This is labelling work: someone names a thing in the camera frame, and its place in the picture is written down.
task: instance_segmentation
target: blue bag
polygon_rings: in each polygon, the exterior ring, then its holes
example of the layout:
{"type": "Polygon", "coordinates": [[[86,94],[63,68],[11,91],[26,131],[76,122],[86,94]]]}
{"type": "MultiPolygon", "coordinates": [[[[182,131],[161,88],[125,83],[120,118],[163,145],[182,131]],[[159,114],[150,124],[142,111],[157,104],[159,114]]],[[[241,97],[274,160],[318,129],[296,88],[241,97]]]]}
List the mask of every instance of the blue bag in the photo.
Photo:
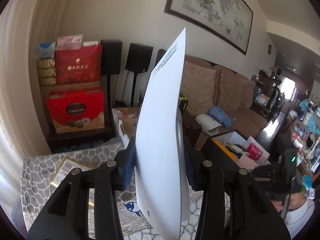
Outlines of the blue bag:
{"type": "Polygon", "coordinates": [[[236,118],[230,119],[226,113],[217,106],[212,106],[208,111],[208,115],[217,120],[217,122],[223,124],[226,129],[231,128],[231,122],[237,120],[236,118]]]}

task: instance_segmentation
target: framed painting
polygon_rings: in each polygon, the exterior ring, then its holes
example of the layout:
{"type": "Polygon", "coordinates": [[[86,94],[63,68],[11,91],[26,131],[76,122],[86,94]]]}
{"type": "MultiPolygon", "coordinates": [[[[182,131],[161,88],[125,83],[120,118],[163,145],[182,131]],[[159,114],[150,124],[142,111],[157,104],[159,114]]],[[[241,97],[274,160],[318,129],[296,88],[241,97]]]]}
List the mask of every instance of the framed painting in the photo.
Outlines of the framed painting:
{"type": "Polygon", "coordinates": [[[253,12],[244,0],[167,0],[164,12],[198,25],[247,53],[253,12]]]}

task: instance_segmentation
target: blue cartoon whale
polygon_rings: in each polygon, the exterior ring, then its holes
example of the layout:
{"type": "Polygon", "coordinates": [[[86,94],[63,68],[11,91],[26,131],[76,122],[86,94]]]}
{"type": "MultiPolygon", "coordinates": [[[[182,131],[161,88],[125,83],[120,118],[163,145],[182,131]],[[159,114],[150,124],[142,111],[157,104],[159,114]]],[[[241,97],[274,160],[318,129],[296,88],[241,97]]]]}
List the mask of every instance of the blue cartoon whale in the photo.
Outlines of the blue cartoon whale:
{"type": "Polygon", "coordinates": [[[135,201],[130,201],[127,203],[122,202],[129,212],[135,213],[137,216],[142,217],[141,210],[138,207],[138,204],[135,201]]]}

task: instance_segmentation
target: gray pebble-patterned fabric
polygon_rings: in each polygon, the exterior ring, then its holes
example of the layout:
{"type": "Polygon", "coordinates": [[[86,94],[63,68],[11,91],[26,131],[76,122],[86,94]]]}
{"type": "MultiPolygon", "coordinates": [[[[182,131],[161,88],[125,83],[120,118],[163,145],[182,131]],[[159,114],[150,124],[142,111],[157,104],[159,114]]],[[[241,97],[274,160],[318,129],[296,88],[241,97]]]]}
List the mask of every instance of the gray pebble-patterned fabric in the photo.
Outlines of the gray pebble-patterned fabric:
{"type": "MultiPolygon", "coordinates": [[[[68,157],[84,165],[99,167],[114,159],[116,153],[124,149],[120,138],[113,138],[101,147],[69,153],[26,158],[21,171],[21,202],[27,230],[47,202],[55,187],[50,184],[56,170],[64,158],[68,157]]],[[[195,239],[198,226],[202,192],[194,192],[189,187],[190,220],[182,222],[180,239],[195,239]]],[[[136,203],[135,177],[124,192],[116,192],[118,213],[125,240],[162,239],[143,216],[136,203]]],[[[226,219],[230,208],[229,196],[225,194],[226,219]]],[[[89,205],[89,237],[94,238],[94,209],[89,205]]]]}

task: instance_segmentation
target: sofa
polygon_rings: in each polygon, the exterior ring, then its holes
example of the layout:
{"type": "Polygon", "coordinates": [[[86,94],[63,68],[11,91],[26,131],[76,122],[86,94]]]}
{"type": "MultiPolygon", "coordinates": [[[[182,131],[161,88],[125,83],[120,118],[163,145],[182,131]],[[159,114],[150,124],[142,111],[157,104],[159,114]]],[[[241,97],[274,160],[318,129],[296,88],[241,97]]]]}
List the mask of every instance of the sofa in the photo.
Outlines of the sofa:
{"type": "MultiPolygon", "coordinates": [[[[159,50],[158,60],[164,50],[159,50]]],[[[245,76],[197,57],[185,56],[181,93],[188,98],[187,111],[196,117],[207,114],[211,106],[220,107],[228,117],[236,118],[232,127],[219,127],[219,133],[237,129],[245,137],[256,138],[267,120],[250,109],[254,83],[245,76]]],[[[201,132],[195,148],[201,148],[208,135],[201,132]]]]}

